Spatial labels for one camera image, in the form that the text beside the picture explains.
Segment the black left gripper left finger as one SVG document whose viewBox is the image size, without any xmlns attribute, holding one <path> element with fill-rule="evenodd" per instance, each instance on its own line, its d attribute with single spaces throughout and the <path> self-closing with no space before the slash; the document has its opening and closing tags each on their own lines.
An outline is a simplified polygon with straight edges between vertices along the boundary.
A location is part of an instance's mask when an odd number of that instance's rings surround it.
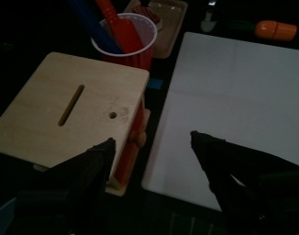
<svg viewBox="0 0 299 235">
<path fill-rule="evenodd" d="M 15 235 L 106 235 L 103 197 L 115 139 L 47 170 L 19 192 Z"/>
</svg>

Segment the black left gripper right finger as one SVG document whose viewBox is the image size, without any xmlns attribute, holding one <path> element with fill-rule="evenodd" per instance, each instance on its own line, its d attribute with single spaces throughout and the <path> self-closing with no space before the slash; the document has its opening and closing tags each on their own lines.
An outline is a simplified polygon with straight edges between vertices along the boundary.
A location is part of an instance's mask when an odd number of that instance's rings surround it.
<svg viewBox="0 0 299 235">
<path fill-rule="evenodd" d="M 191 148 L 230 235 L 299 235 L 299 165 L 194 131 Z"/>
</svg>

